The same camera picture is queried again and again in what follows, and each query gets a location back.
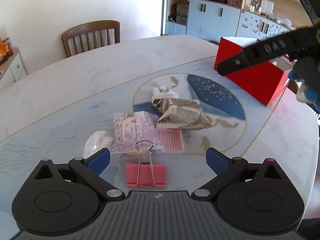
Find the pink purple snack packet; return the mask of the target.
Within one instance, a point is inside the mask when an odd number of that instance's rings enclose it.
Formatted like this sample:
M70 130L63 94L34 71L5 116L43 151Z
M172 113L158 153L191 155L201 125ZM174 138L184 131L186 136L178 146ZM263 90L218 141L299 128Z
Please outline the pink purple snack packet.
M114 124L114 143L110 149L112 154L134 152L137 150L136 142L143 139L153 142L154 150L160 152L163 148L157 135L157 115L146 111L117 113L112 120Z

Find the orange snack bag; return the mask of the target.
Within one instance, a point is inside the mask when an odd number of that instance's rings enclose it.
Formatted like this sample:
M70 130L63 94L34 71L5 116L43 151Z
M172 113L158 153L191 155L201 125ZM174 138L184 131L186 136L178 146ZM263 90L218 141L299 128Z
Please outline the orange snack bag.
M7 53L2 43L2 40L0 39L0 63L2 64L5 61L7 61Z

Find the white sideboard cabinet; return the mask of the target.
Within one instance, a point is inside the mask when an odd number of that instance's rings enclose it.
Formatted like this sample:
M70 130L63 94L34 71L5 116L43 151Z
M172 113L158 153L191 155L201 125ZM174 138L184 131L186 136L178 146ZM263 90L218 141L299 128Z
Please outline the white sideboard cabinet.
M13 54L1 65L1 85L15 83L27 76L20 52L17 47L12 49Z

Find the brown wooden chair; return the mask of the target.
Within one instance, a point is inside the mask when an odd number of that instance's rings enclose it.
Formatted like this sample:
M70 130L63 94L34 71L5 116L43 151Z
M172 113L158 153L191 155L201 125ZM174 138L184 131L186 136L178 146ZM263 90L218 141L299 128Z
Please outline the brown wooden chair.
M65 56L71 57L120 42L120 22L100 20L77 25L61 35Z

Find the white tissue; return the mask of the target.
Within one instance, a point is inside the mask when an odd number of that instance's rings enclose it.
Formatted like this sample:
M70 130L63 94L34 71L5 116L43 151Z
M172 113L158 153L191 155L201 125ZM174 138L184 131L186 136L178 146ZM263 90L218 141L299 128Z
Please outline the white tissue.
M94 132L85 142L83 157L86 159L102 148L110 148L114 138L107 131Z

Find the silver foil snack bag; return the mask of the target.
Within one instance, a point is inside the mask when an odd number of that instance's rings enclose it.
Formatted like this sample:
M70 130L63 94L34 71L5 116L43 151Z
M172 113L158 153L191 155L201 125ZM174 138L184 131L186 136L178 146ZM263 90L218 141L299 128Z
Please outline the silver foil snack bag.
M204 113L199 100L162 98L153 100L152 105L162 113L157 128L198 131L219 124Z

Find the pink ridged pad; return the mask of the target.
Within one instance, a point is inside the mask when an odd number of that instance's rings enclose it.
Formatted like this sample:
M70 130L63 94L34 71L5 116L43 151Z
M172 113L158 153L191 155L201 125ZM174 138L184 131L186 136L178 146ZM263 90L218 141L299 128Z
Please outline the pink ridged pad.
M184 142L179 129L157 129L157 135L163 148L162 153L183 153Z

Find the pink binder clip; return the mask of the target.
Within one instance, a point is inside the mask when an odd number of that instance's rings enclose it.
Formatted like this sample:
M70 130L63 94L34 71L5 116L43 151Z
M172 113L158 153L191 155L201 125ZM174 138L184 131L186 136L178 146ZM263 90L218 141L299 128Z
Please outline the pink binder clip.
M127 187L134 188L165 188L166 166L153 164L152 149L154 143L143 139L136 142L138 159L135 163L125 166Z

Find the white wall cabinet unit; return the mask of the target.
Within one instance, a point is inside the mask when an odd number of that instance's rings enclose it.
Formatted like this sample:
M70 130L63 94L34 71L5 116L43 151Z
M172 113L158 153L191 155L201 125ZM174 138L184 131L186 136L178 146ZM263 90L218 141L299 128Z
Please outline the white wall cabinet unit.
M299 0L168 0L166 35L263 40L311 25Z

